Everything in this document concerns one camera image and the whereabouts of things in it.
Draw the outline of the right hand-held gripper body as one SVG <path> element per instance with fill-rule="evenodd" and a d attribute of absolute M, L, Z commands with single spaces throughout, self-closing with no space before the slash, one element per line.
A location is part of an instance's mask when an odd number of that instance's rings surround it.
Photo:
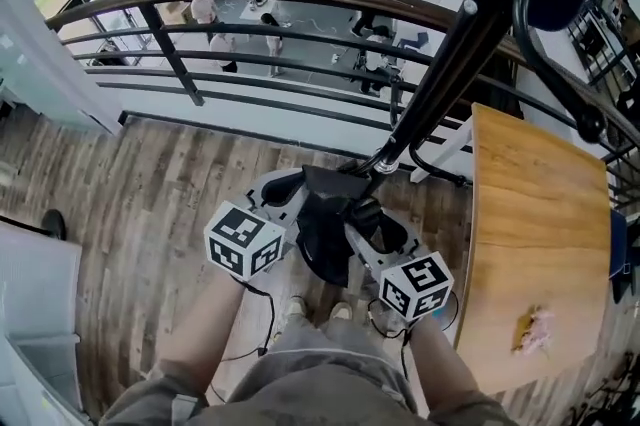
<path fill-rule="evenodd" d="M 416 321 L 446 305 L 454 285 L 451 271 L 400 216 L 382 211 L 371 235 L 347 224 L 345 236 L 378 284 L 378 298 L 404 320 Z"/>

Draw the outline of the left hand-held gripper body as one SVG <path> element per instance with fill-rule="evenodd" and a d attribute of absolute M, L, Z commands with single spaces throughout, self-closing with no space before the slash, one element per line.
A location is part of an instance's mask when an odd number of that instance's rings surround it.
<path fill-rule="evenodd" d="M 305 200 L 302 169 L 262 175 L 245 192 L 223 201 L 204 228 L 207 260 L 243 282 L 250 281 L 294 246 Z"/>

